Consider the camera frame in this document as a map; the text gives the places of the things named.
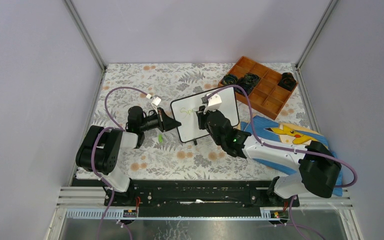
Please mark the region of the white whiteboard black frame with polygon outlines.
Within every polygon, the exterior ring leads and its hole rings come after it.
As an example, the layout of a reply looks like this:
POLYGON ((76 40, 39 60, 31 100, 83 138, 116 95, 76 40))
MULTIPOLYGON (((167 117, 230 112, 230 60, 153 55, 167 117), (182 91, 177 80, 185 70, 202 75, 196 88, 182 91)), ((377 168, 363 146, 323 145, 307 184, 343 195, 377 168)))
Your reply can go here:
MULTIPOLYGON (((202 98, 214 91, 215 89, 206 90, 175 99, 170 103, 173 118, 181 123, 177 131, 182 143, 187 143, 209 134, 205 129, 199 129, 196 112, 199 110, 199 107, 203 105, 202 98)), ((232 126, 237 126, 240 119, 234 89, 230 87, 219 91, 217 94, 221 97, 222 101, 218 110, 230 120, 232 126)))

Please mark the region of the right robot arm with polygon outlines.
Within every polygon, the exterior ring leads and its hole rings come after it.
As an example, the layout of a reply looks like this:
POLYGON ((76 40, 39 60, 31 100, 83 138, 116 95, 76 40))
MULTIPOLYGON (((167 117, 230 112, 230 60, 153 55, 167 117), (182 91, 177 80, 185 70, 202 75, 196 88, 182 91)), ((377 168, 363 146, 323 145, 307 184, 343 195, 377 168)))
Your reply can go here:
POLYGON ((321 142, 286 144, 265 138, 255 138, 251 133, 234 128, 219 110, 196 112, 198 128, 206 130, 215 144, 228 155, 252 159, 264 164, 285 166, 292 170, 283 177, 275 177, 267 191, 267 201, 273 206, 286 199, 311 193, 330 198, 341 172, 341 164, 334 161, 332 153, 321 142))

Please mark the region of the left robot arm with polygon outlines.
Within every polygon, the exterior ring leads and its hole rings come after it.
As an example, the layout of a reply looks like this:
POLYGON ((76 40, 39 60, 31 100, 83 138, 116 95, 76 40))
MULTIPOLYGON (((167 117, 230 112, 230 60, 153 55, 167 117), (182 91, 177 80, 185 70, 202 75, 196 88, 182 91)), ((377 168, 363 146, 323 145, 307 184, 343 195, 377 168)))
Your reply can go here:
POLYGON ((97 125, 89 128, 76 154, 76 165, 94 173, 116 191, 115 197, 122 205, 128 206, 134 202, 135 192, 129 188, 131 179, 117 166, 120 149, 140 148, 147 131, 167 132, 181 125, 161 107, 146 114, 141 107, 133 106, 128 110, 125 130, 97 125))

